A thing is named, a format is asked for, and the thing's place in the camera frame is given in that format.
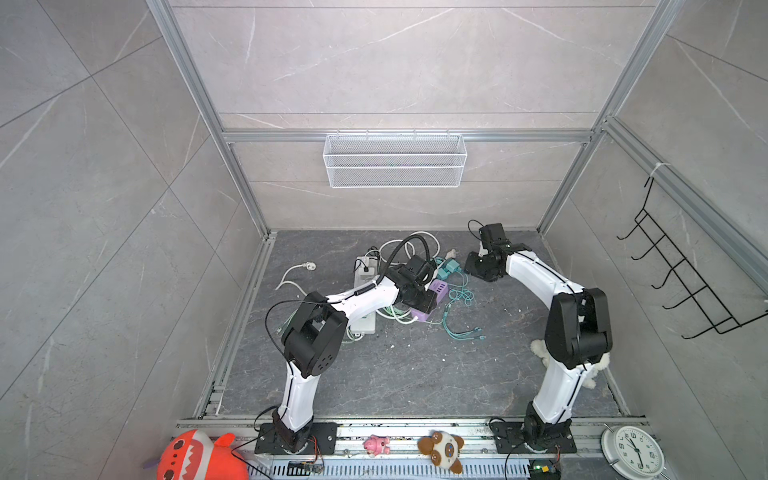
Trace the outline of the purple power strip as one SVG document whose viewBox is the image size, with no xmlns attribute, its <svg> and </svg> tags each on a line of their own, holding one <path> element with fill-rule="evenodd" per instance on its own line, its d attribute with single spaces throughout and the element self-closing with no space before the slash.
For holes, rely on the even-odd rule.
<svg viewBox="0 0 768 480">
<path fill-rule="evenodd" d="M 426 323 L 431 313 L 439 306 L 449 292 L 448 283 L 434 279 L 427 289 L 417 294 L 416 300 L 411 306 L 413 318 L 417 322 Z"/>
</svg>

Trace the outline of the teal charger plug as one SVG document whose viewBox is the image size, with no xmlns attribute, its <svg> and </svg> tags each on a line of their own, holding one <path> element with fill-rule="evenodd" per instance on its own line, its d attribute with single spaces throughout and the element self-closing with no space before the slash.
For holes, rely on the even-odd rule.
<svg viewBox="0 0 768 480">
<path fill-rule="evenodd" d="M 461 271 L 461 266 L 455 259 L 446 259 L 436 271 L 436 278 L 446 281 L 451 275 Z"/>
</svg>

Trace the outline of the white pastel power strip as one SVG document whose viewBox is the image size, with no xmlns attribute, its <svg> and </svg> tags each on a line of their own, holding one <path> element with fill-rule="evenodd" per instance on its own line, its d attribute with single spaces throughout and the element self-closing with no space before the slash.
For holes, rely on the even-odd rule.
<svg viewBox="0 0 768 480">
<path fill-rule="evenodd" d="M 358 256 L 355 261 L 354 287 L 360 287 L 375 279 L 378 272 L 378 259 L 374 256 Z M 357 320 L 348 328 L 348 336 L 353 341 L 360 340 L 363 336 L 373 335 L 376 332 L 376 311 L 372 311 Z"/>
</svg>

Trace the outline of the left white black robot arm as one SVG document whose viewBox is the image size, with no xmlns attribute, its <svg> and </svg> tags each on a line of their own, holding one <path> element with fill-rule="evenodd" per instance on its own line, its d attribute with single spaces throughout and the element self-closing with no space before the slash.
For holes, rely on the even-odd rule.
<svg viewBox="0 0 768 480">
<path fill-rule="evenodd" d="M 348 328 L 396 304 L 425 313 L 434 310 L 437 293 L 428 285 L 435 271 L 427 239 L 413 233 L 394 247 L 373 279 L 338 294 L 313 291 L 296 302 L 281 339 L 270 339 L 286 362 L 283 397 L 272 414 L 282 448 L 298 453 L 308 442 L 320 377 L 337 359 Z"/>
</svg>

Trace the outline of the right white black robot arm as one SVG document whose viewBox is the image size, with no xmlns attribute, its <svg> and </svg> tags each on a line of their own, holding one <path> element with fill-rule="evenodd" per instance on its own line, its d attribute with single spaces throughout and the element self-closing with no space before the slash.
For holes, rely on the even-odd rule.
<svg viewBox="0 0 768 480">
<path fill-rule="evenodd" d="M 523 444 L 544 452 L 570 434 L 577 396 L 612 349 L 607 296 L 562 276 L 527 245 L 511 242 L 500 223 L 482 224 L 476 238 L 480 250 L 468 254 L 468 274 L 486 282 L 511 277 L 548 308 L 543 339 L 548 365 L 521 427 Z"/>
</svg>

